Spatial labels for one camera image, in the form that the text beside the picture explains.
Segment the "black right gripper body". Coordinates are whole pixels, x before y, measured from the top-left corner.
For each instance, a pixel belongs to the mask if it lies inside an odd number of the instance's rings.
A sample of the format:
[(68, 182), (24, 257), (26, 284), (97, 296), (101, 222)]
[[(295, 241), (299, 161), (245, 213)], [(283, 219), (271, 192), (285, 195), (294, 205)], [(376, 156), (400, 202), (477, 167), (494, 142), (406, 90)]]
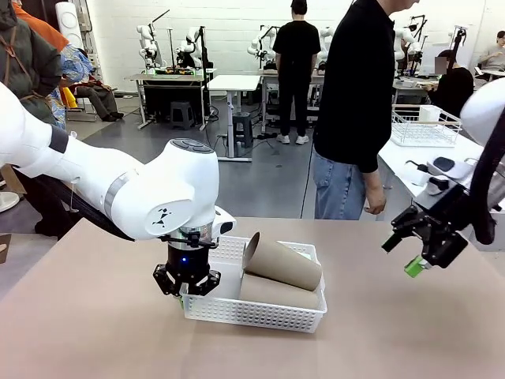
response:
[(457, 182), (428, 182), (412, 205), (425, 215), (450, 224), (456, 231), (471, 224), (469, 194), (467, 188)]

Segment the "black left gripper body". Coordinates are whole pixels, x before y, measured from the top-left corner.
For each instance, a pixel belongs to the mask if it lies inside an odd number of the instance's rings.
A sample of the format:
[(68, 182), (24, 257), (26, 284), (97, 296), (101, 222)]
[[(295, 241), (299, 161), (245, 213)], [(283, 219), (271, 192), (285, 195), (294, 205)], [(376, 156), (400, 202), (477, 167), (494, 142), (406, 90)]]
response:
[(208, 247), (181, 248), (169, 242), (166, 270), (175, 280), (182, 283), (199, 283), (210, 272), (208, 254)]

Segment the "person's right hand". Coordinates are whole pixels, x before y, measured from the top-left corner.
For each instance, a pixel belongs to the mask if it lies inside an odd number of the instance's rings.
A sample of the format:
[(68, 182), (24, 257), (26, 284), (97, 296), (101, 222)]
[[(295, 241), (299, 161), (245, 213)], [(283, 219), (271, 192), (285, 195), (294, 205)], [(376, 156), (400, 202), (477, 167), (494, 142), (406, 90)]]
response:
[(387, 198), (381, 189), (368, 191), (366, 193), (366, 201), (368, 204), (365, 206), (365, 211), (371, 215), (379, 215), (386, 207)]

